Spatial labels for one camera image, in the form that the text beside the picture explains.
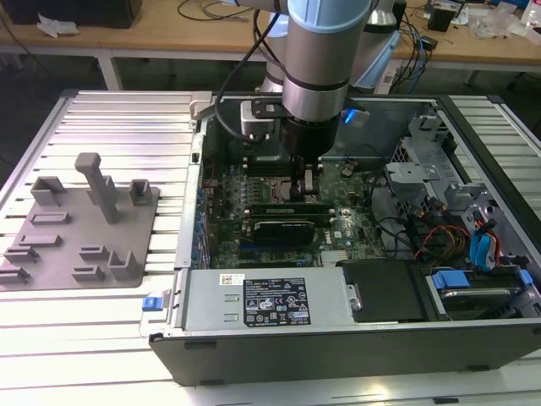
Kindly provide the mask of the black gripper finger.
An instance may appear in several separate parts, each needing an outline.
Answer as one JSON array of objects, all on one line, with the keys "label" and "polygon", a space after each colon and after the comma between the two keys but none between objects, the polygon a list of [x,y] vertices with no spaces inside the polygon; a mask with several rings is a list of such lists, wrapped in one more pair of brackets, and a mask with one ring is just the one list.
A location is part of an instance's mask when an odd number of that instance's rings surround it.
[{"label": "black gripper finger", "polygon": [[291,156],[291,190],[292,199],[303,198],[304,159],[301,156]]},{"label": "black gripper finger", "polygon": [[306,164],[303,175],[303,194],[317,196],[320,194],[319,169],[317,164]]}]

